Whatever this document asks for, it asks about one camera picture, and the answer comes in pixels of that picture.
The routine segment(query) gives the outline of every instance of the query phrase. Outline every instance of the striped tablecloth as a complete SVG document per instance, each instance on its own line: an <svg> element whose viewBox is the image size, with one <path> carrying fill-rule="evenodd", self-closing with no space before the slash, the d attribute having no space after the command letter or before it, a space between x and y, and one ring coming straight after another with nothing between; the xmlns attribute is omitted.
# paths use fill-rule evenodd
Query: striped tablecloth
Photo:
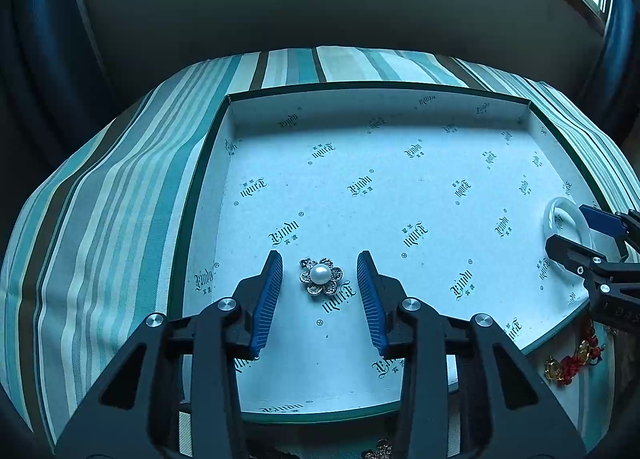
<svg viewBox="0 0 640 459"><path fill-rule="evenodd" d="M422 52L321 47L207 60L149 92L71 156L24 205L0 274L0 381L53 446L82 397L150 312L168 309L180 219L226 95L332 81L413 81L530 99L612 211L640 208L620 149L545 83ZM631 252L629 261L638 262Z"/></svg>

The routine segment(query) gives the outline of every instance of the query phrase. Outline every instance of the silver screw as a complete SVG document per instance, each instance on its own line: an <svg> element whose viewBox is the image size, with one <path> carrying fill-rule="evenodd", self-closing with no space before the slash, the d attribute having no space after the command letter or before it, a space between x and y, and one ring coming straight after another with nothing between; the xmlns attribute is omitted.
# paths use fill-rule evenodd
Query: silver screw
<svg viewBox="0 0 640 459"><path fill-rule="evenodd" d="M160 313L150 314L146 317L146 324L149 327L158 327L162 322L164 322L164 316Z"/></svg>
<svg viewBox="0 0 640 459"><path fill-rule="evenodd" d="M236 301L233 298L223 298L218 302L220 311L231 311L236 308Z"/></svg>
<svg viewBox="0 0 640 459"><path fill-rule="evenodd" d="M407 311L418 311L420 309L420 300L417 298L405 298L402 301L402 307Z"/></svg>
<svg viewBox="0 0 640 459"><path fill-rule="evenodd" d="M476 324L480 327L489 327L492 323L494 323L494 319L486 313L479 313L476 315Z"/></svg>

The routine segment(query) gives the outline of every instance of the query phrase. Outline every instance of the white pearl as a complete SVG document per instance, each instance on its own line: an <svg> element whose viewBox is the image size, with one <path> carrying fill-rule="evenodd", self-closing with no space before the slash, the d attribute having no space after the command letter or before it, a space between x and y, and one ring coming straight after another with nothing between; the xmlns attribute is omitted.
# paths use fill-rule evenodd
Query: white pearl
<svg viewBox="0 0 640 459"><path fill-rule="evenodd" d="M316 284L326 284L331 280L331 270L324 264L316 264L309 273Z"/></svg>

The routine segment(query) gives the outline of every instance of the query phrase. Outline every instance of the wall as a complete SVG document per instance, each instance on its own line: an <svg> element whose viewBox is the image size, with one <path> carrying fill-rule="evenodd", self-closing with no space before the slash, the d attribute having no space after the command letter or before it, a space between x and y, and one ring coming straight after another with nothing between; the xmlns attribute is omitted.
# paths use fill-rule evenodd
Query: wall
<svg viewBox="0 0 640 459"><path fill-rule="evenodd" d="M38 155L36 147L16 123L1 82L0 162L0 183L3 185L0 194L0 259L4 259L22 205L53 169Z"/></svg>
<svg viewBox="0 0 640 459"><path fill-rule="evenodd" d="M86 0L129 105L206 58L284 47L414 49L492 65L575 95L601 36L563 0Z"/></svg>

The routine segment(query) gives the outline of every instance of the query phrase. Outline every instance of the silver flower petal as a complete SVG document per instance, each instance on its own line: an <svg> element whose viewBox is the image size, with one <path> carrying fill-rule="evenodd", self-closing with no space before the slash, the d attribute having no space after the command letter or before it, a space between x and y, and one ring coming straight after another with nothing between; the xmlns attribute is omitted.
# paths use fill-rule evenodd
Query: silver flower petal
<svg viewBox="0 0 640 459"><path fill-rule="evenodd" d="M336 266L331 268L331 278L336 282L340 282L340 279L342 278L342 270L340 267Z"/></svg>
<svg viewBox="0 0 640 459"><path fill-rule="evenodd" d="M316 285L316 284L311 284L311 285L308 285L306 287L306 290L308 291L309 295L318 296L318 295L320 295L320 293L322 293L322 286L321 285Z"/></svg>
<svg viewBox="0 0 640 459"><path fill-rule="evenodd" d="M323 287L325 295L335 295L338 291L338 283L334 279L331 279Z"/></svg>

